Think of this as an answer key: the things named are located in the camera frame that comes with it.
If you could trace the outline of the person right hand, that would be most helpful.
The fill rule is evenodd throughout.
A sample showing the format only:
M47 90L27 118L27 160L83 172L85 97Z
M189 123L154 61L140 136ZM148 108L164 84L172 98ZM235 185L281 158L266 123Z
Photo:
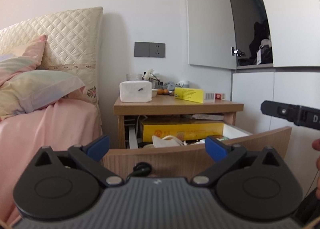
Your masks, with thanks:
M317 139L312 143L312 148L316 151L320 151L320 139ZM316 167L317 170L320 171L320 157L316 160ZM316 197L317 199L320 199L320 178L317 180Z

